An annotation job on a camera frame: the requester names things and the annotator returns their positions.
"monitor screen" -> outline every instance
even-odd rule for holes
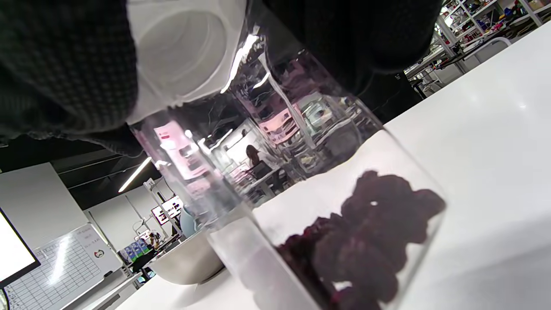
[[[0,255],[0,288],[11,284],[40,266],[32,251],[0,209],[0,236],[3,253]]]
[[[163,208],[167,211],[171,218],[175,218],[182,211],[183,202],[178,196],[174,196],[163,203]],[[163,209],[157,206],[151,210],[159,224],[163,225],[169,221],[163,213]]]

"glass jar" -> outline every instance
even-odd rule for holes
[[[134,25],[162,6],[167,17]],[[129,124],[259,308],[395,309],[444,213],[432,178],[262,8],[146,2],[129,14],[140,85]],[[217,104],[246,120],[206,132]],[[190,114],[202,105],[208,126]],[[292,186],[276,193],[267,180],[281,169]],[[271,193],[254,209],[257,187]]]

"woman with dark hair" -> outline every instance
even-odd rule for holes
[[[279,165],[277,164],[277,159],[275,159],[273,156],[271,156],[268,153],[260,152],[256,149],[256,147],[252,145],[247,145],[247,148],[245,149],[245,153],[247,153],[247,157],[249,158],[249,167],[252,168],[259,164],[260,161],[263,161],[268,167],[270,167],[272,170],[279,169]]]

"ceiling light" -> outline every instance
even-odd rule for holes
[[[134,173],[132,173],[130,178],[128,178],[128,180],[126,180],[126,182],[123,184],[121,189],[118,190],[119,193],[125,190],[125,188],[130,184],[130,182],[132,182],[132,180],[134,178],[136,178],[138,176],[138,174],[143,170],[143,168],[145,168],[145,166],[147,165],[147,163],[149,163],[150,160],[151,160],[151,157],[148,157],[143,161],[143,163],[138,167],[138,169],[136,169],[136,171],[134,171]]]

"computer monitor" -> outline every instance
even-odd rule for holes
[[[40,262],[0,209],[0,288],[31,272]]]

